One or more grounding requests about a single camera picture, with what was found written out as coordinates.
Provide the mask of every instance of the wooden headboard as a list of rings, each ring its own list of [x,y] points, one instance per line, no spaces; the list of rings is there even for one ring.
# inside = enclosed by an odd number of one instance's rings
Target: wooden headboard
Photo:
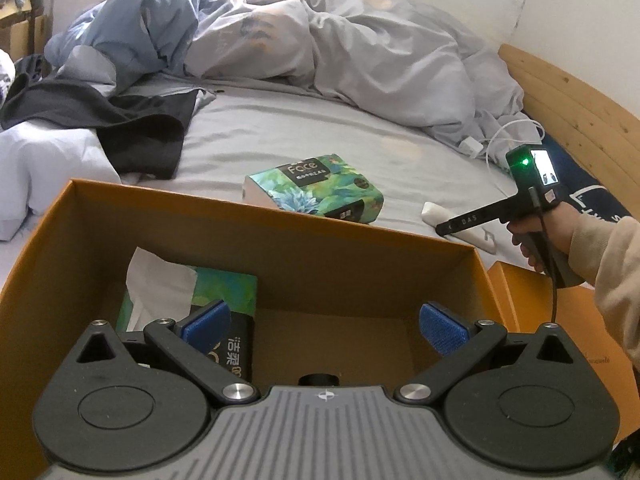
[[[527,115],[640,219],[640,120],[587,83],[523,50],[504,44],[499,55],[525,92]]]

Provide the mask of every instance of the ribbed gray plate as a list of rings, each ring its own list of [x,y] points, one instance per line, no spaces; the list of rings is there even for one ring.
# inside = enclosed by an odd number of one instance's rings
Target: ribbed gray plate
[[[46,480],[89,477],[58,466]],[[502,480],[453,443],[433,412],[402,406],[379,386],[276,386],[252,406],[222,410],[209,434],[174,462],[131,480]],[[610,478],[599,467],[557,478]]]

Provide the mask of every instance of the white charger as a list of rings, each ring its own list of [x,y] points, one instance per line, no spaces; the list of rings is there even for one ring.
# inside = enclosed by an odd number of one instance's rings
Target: white charger
[[[446,222],[447,220],[451,220],[458,215],[443,208],[442,206],[439,206],[438,204],[434,204],[433,202],[425,202],[420,216],[422,216],[422,221],[425,224],[435,228],[436,225]],[[489,254],[495,254],[494,235],[480,226],[460,231],[452,236],[455,236],[468,244],[474,245]]]
[[[484,146],[482,143],[475,140],[473,137],[466,137],[465,140],[462,140],[458,145],[460,153],[463,153],[463,155],[466,155],[469,158],[476,158],[483,148]]]

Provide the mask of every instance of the gray bed sheet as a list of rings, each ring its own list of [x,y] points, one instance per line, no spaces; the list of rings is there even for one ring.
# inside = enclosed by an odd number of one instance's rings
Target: gray bed sheet
[[[241,202],[245,175],[337,153],[384,194],[385,205],[372,225],[430,237],[437,235],[420,218],[424,202],[463,213],[503,198],[483,160],[460,155],[418,130],[310,96],[205,86],[218,93],[194,116],[175,179],[142,180],[140,186]],[[157,90],[148,86],[148,91]],[[490,171],[503,189],[515,191],[510,177],[493,164]],[[496,260],[527,266],[504,225],[495,221],[486,227],[497,243],[495,256],[479,250],[487,268]]]

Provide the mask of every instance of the cardboard box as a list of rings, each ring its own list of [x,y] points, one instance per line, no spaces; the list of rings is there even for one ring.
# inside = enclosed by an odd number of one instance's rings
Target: cardboard box
[[[509,332],[535,332],[551,318],[551,280],[532,270],[496,262],[489,277],[498,299],[498,319]],[[583,286],[558,290],[556,321],[585,355],[620,410],[616,441],[640,428],[640,397],[629,358],[613,341]]]
[[[438,358],[418,330],[435,300],[497,311],[474,248],[362,224],[139,187],[72,181],[0,296],[0,478],[46,467],[31,431],[43,387],[92,319],[118,315],[137,246],[258,278],[254,384],[313,372],[403,384]]]
[[[47,17],[38,16],[35,20],[35,53],[44,52],[49,39]],[[29,53],[29,20],[23,20],[10,27],[0,28],[0,48],[15,62]]]

